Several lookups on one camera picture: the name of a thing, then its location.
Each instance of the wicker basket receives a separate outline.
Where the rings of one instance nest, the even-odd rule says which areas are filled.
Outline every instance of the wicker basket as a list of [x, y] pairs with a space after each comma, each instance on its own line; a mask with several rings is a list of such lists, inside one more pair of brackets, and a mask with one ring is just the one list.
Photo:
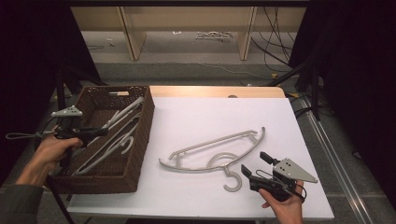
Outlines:
[[[127, 95], [114, 95], [112, 92], [127, 92]], [[128, 115], [114, 128], [108, 131], [107, 136], [94, 141], [76, 156], [69, 169], [61, 175], [54, 176], [53, 182], [60, 193], [71, 194], [108, 194], [135, 192], [140, 176], [140, 169], [149, 143], [149, 132], [154, 113], [154, 103], [149, 87], [86, 87], [81, 92], [76, 108], [83, 112], [82, 126], [100, 128], [113, 115], [143, 96], [144, 102], [134, 113]], [[87, 174], [72, 175], [81, 164], [90, 158], [105, 142], [119, 131], [131, 118], [141, 112], [131, 126], [137, 122], [134, 131], [134, 142], [131, 149], [121, 154], [124, 148], [117, 149], [103, 161], [92, 168]]]

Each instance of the white table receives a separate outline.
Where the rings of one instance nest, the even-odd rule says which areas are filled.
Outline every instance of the white table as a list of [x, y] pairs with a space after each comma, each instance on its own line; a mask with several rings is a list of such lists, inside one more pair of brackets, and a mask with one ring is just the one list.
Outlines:
[[[261, 160], [261, 151], [279, 160], [290, 158], [311, 175], [318, 177], [304, 139], [286, 98], [154, 97], [156, 105], [150, 140], [137, 192], [108, 195], [74, 195], [68, 211], [90, 216], [251, 219], [275, 217], [271, 209], [262, 209], [264, 200], [249, 189], [248, 179], [240, 172], [245, 164], [252, 172], [272, 173], [272, 165]], [[219, 169], [210, 173], [178, 173], [159, 164], [174, 151], [225, 135], [265, 127], [262, 142], [230, 170], [241, 175], [243, 186], [229, 192], [223, 185], [236, 181]], [[240, 138], [213, 148], [193, 151], [183, 166], [203, 166], [219, 151], [242, 154], [252, 143]], [[305, 183], [307, 198], [305, 220], [332, 219], [323, 187]]]

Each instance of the human hand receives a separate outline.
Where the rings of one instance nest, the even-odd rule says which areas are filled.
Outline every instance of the human hand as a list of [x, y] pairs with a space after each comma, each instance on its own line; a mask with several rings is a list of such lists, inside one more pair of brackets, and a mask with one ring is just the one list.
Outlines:
[[65, 151], [82, 146], [78, 138], [60, 140], [53, 134], [46, 136], [35, 151], [35, 155], [23, 169], [16, 184], [43, 186], [48, 173], [55, 169], [56, 163], [65, 156]]
[[[304, 181], [297, 180], [296, 192], [302, 194]], [[300, 224], [303, 223], [303, 202], [296, 195], [292, 194], [285, 202], [279, 202], [271, 193], [265, 189], [259, 189], [260, 195], [264, 198], [265, 203], [262, 208], [271, 207], [282, 224]]]

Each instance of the sleeve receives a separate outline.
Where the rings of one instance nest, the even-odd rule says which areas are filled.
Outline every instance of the sleeve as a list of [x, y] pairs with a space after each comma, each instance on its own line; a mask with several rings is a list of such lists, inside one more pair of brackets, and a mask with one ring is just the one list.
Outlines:
[[43, 188], [14, 185], [6, 189], [0, 199], [0, 224], [36, 223]]

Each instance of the person's arm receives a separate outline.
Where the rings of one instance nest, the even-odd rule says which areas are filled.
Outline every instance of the person's arm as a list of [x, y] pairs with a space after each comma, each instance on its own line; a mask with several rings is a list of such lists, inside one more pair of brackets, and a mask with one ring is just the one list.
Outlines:
[[[301, 194], [304, 182], [297, 180], [296, 192]], [[285, 202], [277, 201], [271, 193], [265, 189], [259, 189], [260, 195], [264, 198], [265, 203], [262, 208], [271, 207], [274, 210], [276, 218], [282, 224], [302, 224], [303, 223], [303, 202], [296, 195], [291, 195]]]
[[66, 140], [48, 136], [26, 164], [14, 186], [8, 187], [0, 202], [0, 223], [36, 223], [38, 206], [48, 173], [64, 157], [67, 148], [77, 148], [77, 138]]

